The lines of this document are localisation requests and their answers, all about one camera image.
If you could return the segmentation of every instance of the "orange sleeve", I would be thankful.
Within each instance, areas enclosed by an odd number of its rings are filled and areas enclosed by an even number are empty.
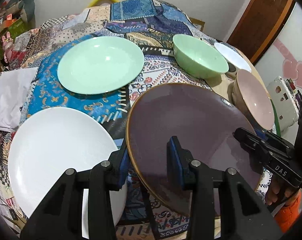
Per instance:
[[[280,226],[283,233],[285,233],[290,226],[295,222],[296,218],[299,216],[299,205],[301,201],[301,192],[295,202],[293,202],[290,206],[283,206],[279,212],[275,215],[275,220],[277,224]]]

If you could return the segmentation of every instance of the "pink bowl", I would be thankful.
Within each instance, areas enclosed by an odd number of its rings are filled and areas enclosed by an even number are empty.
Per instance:
[[[255,125],[257,122],[265,130],[272,129],[274,113],[270,98],[261,83],[247,70],[237,72],[232,99],[253,127],[259,128]]]

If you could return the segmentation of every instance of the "mint green plate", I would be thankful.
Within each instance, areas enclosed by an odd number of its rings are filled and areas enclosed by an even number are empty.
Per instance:
[[[132,41],[94,37],[62,57],[57,77],[66,89],[85,95],[101,94],[130,83],[142,70],[144,56]]]
[[[173,50],[179,66],[194,77],[207,79],[229,70],[220,52],[193,36],[174,35]]]

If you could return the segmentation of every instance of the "person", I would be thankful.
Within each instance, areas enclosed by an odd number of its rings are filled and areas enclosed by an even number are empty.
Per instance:
[[[283,181],[281,181],[279,176],[272,176],[268,191],[265,196],[265,202],[267,205],[271,205],[278,200],[277,194],[280,191],[282,183]],[[294,192],[294,188],[287,188],[285,191],[285,197],[290,197]],[[275,215],[274,218],[283,233],[285,233],[298,218],[300,201],[301,191],[299,190],[285,202],[284,206]]]

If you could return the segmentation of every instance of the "green bowl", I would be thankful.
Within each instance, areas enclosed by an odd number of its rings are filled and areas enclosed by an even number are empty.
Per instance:
[[[220,52],[195,37],[174,35],[173,50],[179,66],[194,77],[207,79],[229,70],[228,63]]]

